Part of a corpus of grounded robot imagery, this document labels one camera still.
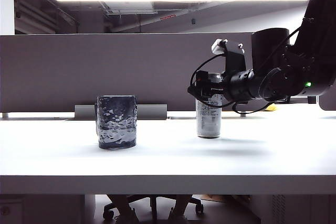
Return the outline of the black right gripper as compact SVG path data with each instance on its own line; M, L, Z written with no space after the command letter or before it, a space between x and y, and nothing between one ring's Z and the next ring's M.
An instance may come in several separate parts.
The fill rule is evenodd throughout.
M253 69L241 72L210 73L196 72L196 91L200 98L211 98L215 94L224 95L230 102L247 102L260 99L258 94L259 80L254 78Z

